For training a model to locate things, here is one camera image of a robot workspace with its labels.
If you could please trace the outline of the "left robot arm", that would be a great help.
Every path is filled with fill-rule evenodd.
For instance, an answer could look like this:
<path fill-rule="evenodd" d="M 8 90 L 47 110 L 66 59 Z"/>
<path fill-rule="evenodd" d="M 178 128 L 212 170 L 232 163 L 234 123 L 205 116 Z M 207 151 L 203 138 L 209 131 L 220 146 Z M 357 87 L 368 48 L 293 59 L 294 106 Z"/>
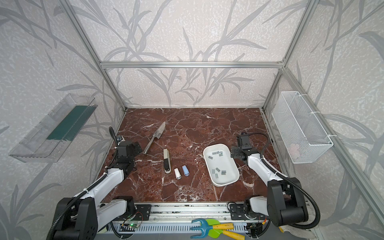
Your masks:
<path fill-rule="evenodd" d="M 109 127 L 109 132 L 115 142 L 112 162 L 89 187 L 72 198 L 59 201 L 48 240 L 93 240 L 97 232 L 117 217 L 132 218 L 136 215 L 137 208 L 131 196 L 118 197 L 107 204 L 102 202 L 135 170 L 135 158 L 142 152 L 138 142 L 116 135 L 113 127 Z"/>

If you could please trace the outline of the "small white cylinder piece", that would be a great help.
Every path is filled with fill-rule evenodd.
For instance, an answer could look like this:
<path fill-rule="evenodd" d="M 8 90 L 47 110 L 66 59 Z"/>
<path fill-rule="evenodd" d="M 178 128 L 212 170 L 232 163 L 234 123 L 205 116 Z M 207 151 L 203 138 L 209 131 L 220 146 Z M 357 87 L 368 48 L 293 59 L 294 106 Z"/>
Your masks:
<path fill-rule="evenodd" d="M 176 179 L 177 180 L 180 180 L 182 178 L 181 174 L 180 174 L 180 171 L 178 168 L 175 168 L 174 169 L 174 172 L 175 172 L 175 176 L 176 176 Z"/>

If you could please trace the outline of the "blue staple box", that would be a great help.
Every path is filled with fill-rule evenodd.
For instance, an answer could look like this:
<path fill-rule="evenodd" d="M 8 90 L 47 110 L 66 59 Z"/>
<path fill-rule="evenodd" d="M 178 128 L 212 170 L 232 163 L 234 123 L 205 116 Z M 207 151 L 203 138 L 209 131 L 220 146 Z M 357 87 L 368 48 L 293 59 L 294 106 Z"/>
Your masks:
<path fill-rule="evenodd" d="M 188 176 L 190 175 L 190 172 L 189 172 L 187 166 L 186 166 L 186 165 L 183 165 L 183 166 L 182 166 L 182 169 L 183 169 L 184 175 L 185 175 L 186 177 L 188 177 Z"/>

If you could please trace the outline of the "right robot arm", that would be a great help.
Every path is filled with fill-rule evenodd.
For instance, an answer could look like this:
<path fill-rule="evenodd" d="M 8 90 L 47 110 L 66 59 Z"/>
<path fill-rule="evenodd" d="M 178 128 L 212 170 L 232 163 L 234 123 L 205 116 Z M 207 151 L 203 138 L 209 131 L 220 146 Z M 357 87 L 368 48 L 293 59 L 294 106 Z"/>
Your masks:
<path fill-rule="evenodd" d="M 291 226 L 296 229 L 312 229 L 320 223 L 321 212 L 316 201 L 302 188 L 297 178 L 289 178 L 277 170 L 264 156 L 271 140 L 258 151 L 253 147 L 250 136 L 241 133 L 236 136 L 237 146 L 231 147 L 231 157 L 244 161 L 267 186 L 267 196 L 254 196 L 245 200 L 245 215 L 255 218 L 263 214 L 276 227 Z"/>

